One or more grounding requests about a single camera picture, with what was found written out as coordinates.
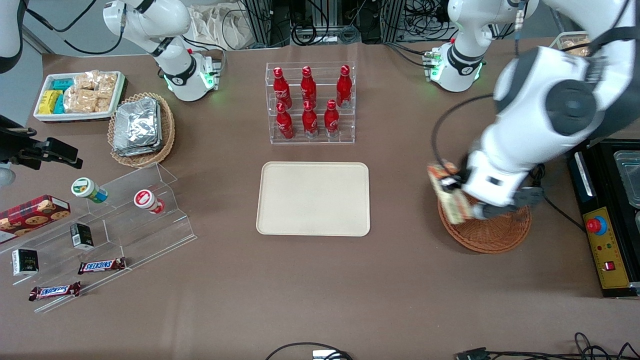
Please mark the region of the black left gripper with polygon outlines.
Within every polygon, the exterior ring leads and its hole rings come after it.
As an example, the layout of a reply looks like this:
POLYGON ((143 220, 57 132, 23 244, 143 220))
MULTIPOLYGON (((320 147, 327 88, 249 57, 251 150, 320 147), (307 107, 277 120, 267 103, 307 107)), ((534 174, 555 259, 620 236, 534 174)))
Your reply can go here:
POLYGON ((458 167, 457 173, 451 175, 446 171, 439 171, 438 181, 441 185, 446 185, 446 193, 453 193, 455 191, 463 191, 465 194, 470 194, 470 184, 473 180, 473 167, 470 165, 470 155, 464 155, 461 158, 461 162, 458 167))

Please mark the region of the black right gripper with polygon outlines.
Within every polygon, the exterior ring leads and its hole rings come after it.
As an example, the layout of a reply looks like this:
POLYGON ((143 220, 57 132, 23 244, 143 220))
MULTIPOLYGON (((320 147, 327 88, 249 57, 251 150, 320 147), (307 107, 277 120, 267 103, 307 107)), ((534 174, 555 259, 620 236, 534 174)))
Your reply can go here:
POLYGON ((0 163, 14 164, 38 171, 42 161, 66 164, 74 169, 83 168, 83 160, 79 157, 79 150, 54 137, 48 137, 43 144, 34 139, 37 130, 23 127, 6 116, 0 117, 0 163))

